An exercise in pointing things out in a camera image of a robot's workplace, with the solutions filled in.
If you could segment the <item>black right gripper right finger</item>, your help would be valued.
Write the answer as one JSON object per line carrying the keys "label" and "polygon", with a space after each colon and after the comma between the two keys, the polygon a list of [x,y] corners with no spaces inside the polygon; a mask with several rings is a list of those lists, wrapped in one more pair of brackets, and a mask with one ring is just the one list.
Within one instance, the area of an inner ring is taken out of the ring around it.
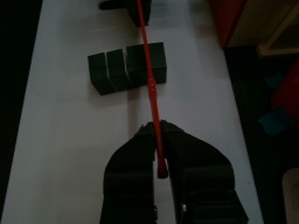
{"label": "black right gripper right finger", "polygon": [[248,224],[226,157],[172,123],[161,129],[176,224]]}

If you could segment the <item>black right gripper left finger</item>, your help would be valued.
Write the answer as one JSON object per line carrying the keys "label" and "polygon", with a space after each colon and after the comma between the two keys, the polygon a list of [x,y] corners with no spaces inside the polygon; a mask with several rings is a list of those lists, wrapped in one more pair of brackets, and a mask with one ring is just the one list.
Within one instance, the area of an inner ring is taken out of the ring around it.
{"label": "black right gripper left finger", "polygon": [[154,131],[142,125],[108,160],[98,224],[156,224]]}

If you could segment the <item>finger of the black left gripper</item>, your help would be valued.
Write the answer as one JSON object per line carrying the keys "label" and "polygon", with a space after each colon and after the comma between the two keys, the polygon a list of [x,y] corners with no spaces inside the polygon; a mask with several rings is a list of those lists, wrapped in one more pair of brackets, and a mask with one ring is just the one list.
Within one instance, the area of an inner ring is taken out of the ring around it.
{"label": "finger of the black left gripper", "polygon": [[144,24],[148,25],[150,17],[152,0],[125,0],[125,7],[128,16],[136,27],[140,26],[138,12],[137,12],[137,2],[141,2]]}
{"label": "finger of the black left gripper", "polygon": [[124,9],[126,7],[126,4],[124,0],[104,0],[98,4],[98,8],[101,10],[117,10],[117,9]]}

